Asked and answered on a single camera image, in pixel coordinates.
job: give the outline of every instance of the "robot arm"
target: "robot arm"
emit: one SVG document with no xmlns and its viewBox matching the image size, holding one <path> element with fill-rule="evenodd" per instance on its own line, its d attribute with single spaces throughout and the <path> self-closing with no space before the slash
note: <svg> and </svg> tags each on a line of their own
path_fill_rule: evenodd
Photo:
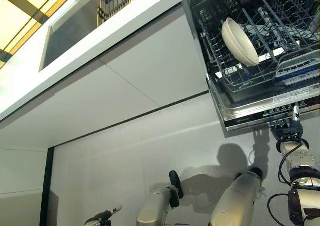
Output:
<svg viewBox="0 0 320 226">
<path fill-rule="evenodd" d="M 177 172 L 169 173 L 171 186 L 149 194 L 138 214 L 137 226 L 164 226 L 168 211 L 180 205 L 179 199 L 184 197 Z"/>
<path fill-rule="evenodd" d="M 84 226 L 111 226 L 111 221 L 109 220 L 115 213 L 122 210 L 122 206 L 118 206 L 111 211 L 104 211 L 96 216 L 88 219 Z"/>
<path fill-rule="evenodd" d="M 288 192 L 290 220 L 298 226 L 318 226 L 320 225 L 320 172 L 317 170 L 315 157 L 309 152 L 308 142 L 301 138 L 303 127 L 300 123 L 299 106 L 293 108 L 290 125 L 277 123 L 270 127 L 278 140 L 277 149 L 283 156 L 279 179 L 281 176 L 284 183 L 291 187 Z M 282 175 L 284 162 L 291 183 Z"/>
<path fill-rule="evenodd" d="M 212 213 L 210 226 L 249 226 L 261 178 L 262 171 L 258 168 L 239 176 L 223 193 Z"/>
</svg>

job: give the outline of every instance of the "kitchen cabinet door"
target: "kitchen cabinet door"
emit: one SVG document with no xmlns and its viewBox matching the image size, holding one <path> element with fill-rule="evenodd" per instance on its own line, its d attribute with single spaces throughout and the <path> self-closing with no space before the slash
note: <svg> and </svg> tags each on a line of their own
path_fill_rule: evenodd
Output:
<svg viewBox="0 0 320 226">
<path fill-rule="evenodd" d="M 208 90 L 181 6 L 145 26 L 100 60 L 159 106 Z"/>
<path fill-rule="evenodd" d="M 50 148 L 158 108 L 100 61 L 88 67 L 96 69 L 2 128 L 2 147 Z"/>
</svg>

